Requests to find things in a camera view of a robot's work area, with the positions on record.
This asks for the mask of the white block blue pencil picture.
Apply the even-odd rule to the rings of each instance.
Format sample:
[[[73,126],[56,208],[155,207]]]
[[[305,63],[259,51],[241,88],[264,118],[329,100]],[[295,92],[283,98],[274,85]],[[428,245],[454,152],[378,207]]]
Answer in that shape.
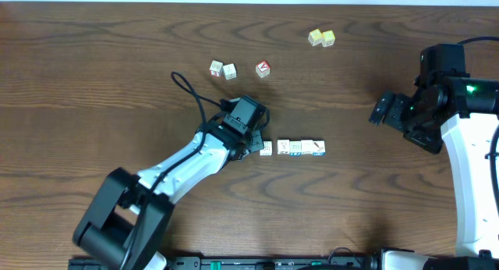
[[[325,155],[326,147],[324,140],[314,140],[313,141],[313,156]]]

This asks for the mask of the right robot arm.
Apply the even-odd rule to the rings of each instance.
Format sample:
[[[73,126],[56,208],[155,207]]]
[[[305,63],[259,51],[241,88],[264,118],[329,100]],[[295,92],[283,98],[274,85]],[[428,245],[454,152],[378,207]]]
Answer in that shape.
[[[386,91],[369,118],[400,132],[432,154],[445,149],[457,209],[455,256],[436,258],[385,250],[380,269],[496,269],[498,267],[498,83],[442,77],[413,97]]]

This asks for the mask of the white block teal side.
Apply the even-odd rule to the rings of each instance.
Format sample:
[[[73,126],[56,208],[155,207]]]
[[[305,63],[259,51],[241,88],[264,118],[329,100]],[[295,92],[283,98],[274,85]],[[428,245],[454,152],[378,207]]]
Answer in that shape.
[[[266,140],[263,142],[263,148],[260,150],[260,156],[271,156],[273,154],[272,142]]]

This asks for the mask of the plain white block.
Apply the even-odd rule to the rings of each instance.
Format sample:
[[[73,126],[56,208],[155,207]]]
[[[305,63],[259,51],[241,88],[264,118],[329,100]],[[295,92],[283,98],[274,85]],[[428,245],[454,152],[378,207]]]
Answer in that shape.
[[[312,155],[314,152],[313,140],[301,140],[302,155]]]

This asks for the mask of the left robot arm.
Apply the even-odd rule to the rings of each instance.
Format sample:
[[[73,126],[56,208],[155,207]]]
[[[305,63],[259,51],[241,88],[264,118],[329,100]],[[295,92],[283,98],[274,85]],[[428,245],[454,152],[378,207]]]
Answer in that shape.
[[[163,162],[131,174],[112,171],[73,234],[73,242],[110,269],[163,269],[158,253],[176,203],[201,180],[263,147],[260,126],[211,120]]]

